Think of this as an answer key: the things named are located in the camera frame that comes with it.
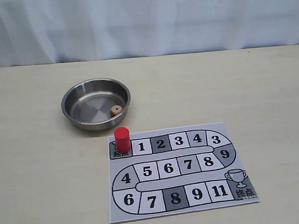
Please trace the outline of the white cloth backdrop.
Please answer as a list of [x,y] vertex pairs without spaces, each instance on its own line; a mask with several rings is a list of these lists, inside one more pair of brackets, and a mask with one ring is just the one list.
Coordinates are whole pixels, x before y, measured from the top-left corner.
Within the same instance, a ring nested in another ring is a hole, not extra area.
[[0,67],[299,44],[299,0],[0,0]]

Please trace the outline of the round stainless steel bowl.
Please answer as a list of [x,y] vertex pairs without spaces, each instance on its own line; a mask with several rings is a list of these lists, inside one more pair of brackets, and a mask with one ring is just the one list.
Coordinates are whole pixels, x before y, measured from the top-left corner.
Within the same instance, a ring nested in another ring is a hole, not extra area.
[[[71,87],[61,100],[61,110],[78,129],[104,131],[121,123],[131,102],[129,89],[120,81],[94,78]],[[111,117],[109,110],[120,105],[122,111]]]

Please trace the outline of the wooden die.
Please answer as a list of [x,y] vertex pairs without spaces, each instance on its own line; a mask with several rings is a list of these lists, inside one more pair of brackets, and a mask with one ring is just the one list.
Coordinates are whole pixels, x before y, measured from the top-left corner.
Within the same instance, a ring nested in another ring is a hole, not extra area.
[[109,114],[111,117],[114,117],[118,115],[122,110],[123,109],[120,105],[113,105],[109,110]]

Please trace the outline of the printed paper game board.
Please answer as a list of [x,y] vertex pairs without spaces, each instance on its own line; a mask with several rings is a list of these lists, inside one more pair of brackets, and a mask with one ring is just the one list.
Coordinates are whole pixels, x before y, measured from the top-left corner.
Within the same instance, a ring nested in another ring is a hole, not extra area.
[[108,138],[109,222],[256,203],[223,122],[131,133],[120,153]]

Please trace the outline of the red cylinder game piece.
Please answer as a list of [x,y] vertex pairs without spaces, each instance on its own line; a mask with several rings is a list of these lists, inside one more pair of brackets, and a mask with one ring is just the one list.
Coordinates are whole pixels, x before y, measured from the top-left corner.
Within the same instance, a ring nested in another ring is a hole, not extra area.
[[130,133],[128,128],[120,127],[114,131],[116,148],[121,153],[127,153],[131,149]]

